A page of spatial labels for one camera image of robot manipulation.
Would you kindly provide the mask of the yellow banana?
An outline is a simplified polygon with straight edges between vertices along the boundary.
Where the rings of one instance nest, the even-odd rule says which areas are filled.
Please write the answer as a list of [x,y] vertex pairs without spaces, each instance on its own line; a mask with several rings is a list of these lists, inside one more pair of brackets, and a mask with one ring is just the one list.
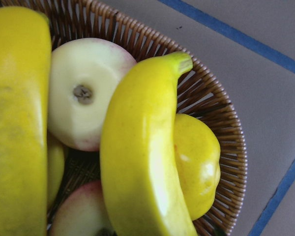
[[177,82],[193,67],[174,52],[137,63],[108,107],[100,143],[105,206],[119,236],[195,236],[174,151]]
[[0,236],[44,236],[51,36],[45,16],[0,7]]

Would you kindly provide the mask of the brown wicker basket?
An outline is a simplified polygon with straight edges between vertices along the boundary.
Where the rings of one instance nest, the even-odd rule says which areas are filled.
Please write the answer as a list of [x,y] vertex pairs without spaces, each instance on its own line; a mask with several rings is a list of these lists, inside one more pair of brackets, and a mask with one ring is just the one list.
[[[0,0],[3,6],[24,6],[49,17],[52,47],[78,38],[96,37],[126,49],[136,60],[184,48],[138,20],[98,0]],[[221,179],[211,209],[194,221],[201,236],[216,229],[231,235],[246,190],[247,153],[240,120],[227,92],[215,75],[197,58],[193,69],[178,82],[178,113],[204,122],[217,137]]]

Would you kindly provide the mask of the yellow pear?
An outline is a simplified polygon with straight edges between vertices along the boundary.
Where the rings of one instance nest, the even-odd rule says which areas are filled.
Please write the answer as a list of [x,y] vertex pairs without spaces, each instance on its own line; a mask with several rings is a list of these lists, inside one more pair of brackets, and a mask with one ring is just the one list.
[[176,114],[174,144],[180,185],[192,220],[213,205],[220,181],[220,144],[202,121]]

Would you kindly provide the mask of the pale apple with stem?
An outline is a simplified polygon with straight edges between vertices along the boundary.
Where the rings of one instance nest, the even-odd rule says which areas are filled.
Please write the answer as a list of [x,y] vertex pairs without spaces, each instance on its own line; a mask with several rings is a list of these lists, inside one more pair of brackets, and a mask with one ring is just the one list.
[[97,151],[110,99],[136,64],[121,46],[99,38],[67,42],[52,52],[48,130],[70,148]]

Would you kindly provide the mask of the yellow green fruit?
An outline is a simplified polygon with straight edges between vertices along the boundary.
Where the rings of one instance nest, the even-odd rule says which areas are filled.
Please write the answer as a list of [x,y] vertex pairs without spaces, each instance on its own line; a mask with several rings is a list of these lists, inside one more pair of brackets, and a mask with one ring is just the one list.
[[65,163],[65,151],[62,143],[57,140],[52,134],[47,134],[47,148],[48,148],[48,197],[47,209],[53,205],[58,194]]

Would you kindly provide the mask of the red yellow apple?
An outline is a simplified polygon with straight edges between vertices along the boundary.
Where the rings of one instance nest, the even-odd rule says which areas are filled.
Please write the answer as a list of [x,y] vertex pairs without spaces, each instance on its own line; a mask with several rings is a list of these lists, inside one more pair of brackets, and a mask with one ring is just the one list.
[[55,214],[49,235],[114,235],[99,180],[82,185],[64,201]]

